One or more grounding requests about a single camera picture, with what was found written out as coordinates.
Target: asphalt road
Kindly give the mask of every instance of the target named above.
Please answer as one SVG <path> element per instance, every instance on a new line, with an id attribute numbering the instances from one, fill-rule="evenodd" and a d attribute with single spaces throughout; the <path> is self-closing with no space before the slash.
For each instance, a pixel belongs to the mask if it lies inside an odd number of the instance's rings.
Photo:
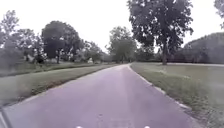
<path id="1" fill-rule="evenodd" d="M 70 81 L 5 108 L 5 112 L 13 128 L 193 128 L 194 125 L 179 105 L 128 65 Z"/>

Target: foliage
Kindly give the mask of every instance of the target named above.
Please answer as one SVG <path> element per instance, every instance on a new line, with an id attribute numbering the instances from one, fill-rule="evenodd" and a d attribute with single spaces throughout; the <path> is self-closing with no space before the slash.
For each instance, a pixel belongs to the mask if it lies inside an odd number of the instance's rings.
<path id="1" fill-rule="evenodd" d="M 163 64 L 183 43 L 189 24 L 190 0 L 129 0 L 130 21 L 134 37 L 145 46 L 162 47 Z"/>
<path id="2" fill-rule="evenodd" d="M 224 63 L 224 33 L 213 33 L 187 43 L 171 58 L 181 63 Z"/>
<path id="3" fill-rule="evenodd" d="M 116 62 L 132 61 L 136 50 L 136 42 L 126 27 L 115 27 L 110 32 L 108 50 Z"/>
<path id="4" fill-rule="evenodd" d="M 223 0 L 215 0 L 214 3 L 215 8 L 218 10 L 218 14 L 221 18 L 224 18 L 224 1 Z"/>
<path id="5" fill-rule="evenodd" d="M 79 52 L 82 61 L 87 62 L 90 58 L 93 62 L 102 60 L 103 51 L 94 42 L 83 41 L 83 49 Z"/>
<path id="6" fill-rule="evenodd" d="M 44 52 L 49 59 L 57 58 L 59 63 L 60 54 L 76 54 L 79 49 L 80 38 L 75 29 L 66 23 L 52 21 L 42 30 Z"/>
<path id="7" fill-rule="evenodd" d="M 154 48 L 141 46 L 136 50 L 135 60 L 140 62 L 149 62 L 154 59 Z"/>

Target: leafy tree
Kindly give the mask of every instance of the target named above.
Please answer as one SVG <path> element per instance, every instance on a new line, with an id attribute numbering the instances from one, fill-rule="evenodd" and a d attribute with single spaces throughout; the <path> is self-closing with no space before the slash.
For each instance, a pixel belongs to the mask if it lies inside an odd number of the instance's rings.
<path id="1" fill-rule="evenodd" d="M 137 61 L 149 62 L 154 58 L 154 48 L 141 46 L 137 49 L 135 53 L 135 58 Z"/>
<path id="2" fill-rule="evenodd" d="M 218 10 L 219 16 L 221 18 L 224 18 L 224 1 L 223 0 L 215 0 L 214 6 Z"/>
<path id="3" fill-rule="evenodd" d="M 136 42 L 126 27 L 115 27 L 110 32 L 109 52 L 116 62 L 131 61 L 134 59 Z"/>
<path id="4" fill-rule="evenodd" d="M 19 19 L 16 17 L 16 12 L 7 11 L 3 20 L 0 23 L 1 43 L 7 49 L 14 49 L 17 46 L 17 34 L 15 27 L 18 26 Z"/>
<path id="5" fill-rule="evenodd" d="M 52 21 L 42 30 L 44 51 L 47 57 L 57 58 L 59 63 L 60 54 L 76 54 L 79 49 L 80 38 L 71 25 L 60 21 Z"/>
<path id="6" fill-rule="evenodd" d="M 82 59 L 87 62 L 92 58 L 93 62 L 102 60 L 102 50 L 94 42 L 84 41 L 84 47 L 82 49 Z"/>
<path id="7" fill-rule="evenodd" d="M 182 54 L 189 63 L 224 63 L 224 33 L 213 33 L 187 43 Z"/>
<path id="8" fill-rule="evenodd" d="M 134 37 L 145 46 L 160 46 L 164 65 L 183 43 L 185 32 L 193 32 L 190 0 L 129 0 L 128 6 Z"/>
<path id="9" fill-rule="evenodd" d="M 36 41 L 35 33 L 30 29 L 19 29 L 16 34 L 19 40 L 17 47 L 23 52 L 26 61 L 29 61 L 28 55 L 32 54 L 32 47 Z"/>
<path id="10" fill-rule="evenodd" d="M 0 22 L 0 58 L 1 66 L 13 67 L 22 59 L 22 52 L 18 49 L 19 42 L 16 26 L 19 19 L 15 11 L 7 11 Z"/>

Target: sky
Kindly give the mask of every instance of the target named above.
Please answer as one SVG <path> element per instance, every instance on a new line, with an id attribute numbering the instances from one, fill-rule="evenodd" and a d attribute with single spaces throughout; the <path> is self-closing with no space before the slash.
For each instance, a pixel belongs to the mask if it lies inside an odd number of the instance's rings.
<path id="1" fill-rule="evenodd" d="M 192 0 L 194 33 L 184 38 L 185 43 L 223 31 L 213 2 Z M 0 3 L 0 20 L 7 10 L 15 10 L 20 19 L 19 27 L 33 29 L 36 33 L 41 33 L 52 20 L 63 21 L 71 24 L 82 39 L 94 41 L 104 51 L 113 27 L 126 26 L 131 30 L 127 0 L 0 0 Z"/>

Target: tree canopy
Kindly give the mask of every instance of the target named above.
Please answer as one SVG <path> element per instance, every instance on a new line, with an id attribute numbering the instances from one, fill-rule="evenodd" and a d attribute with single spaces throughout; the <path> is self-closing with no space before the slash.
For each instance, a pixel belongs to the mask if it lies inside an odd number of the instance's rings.
<path id="1" fill-rule="evenodd" d="M 136 42 L 126 27 L 115 27 L 111 30 L 108 50 L 116 62 L 133 60 Z"/>
<path id="2" fill-rule="evenodd" d="M 145 46 L 155 42 L 162 47 L 163 64 L 183 43 L 185 32 L 193 32 L 190 0 L 129 0 L 128 6 L 134 37 Z"/>
<path id="3" fill-rule="evenodd" d="M 224 1 L 223 0 L 215 0 L 214 6 L 218 9 L 218 14 L 221 18 L 224 18 Z"/>
<path id="4" fill-rule="evenodd" d="M 69 24 L 52 21 L 45 26 L 41 35 L 44 42 L 44 51 L 48 58 L 57 58 L 60 54 L 73 54 L 80 48 L 80 38 L 76 30 Z"/>

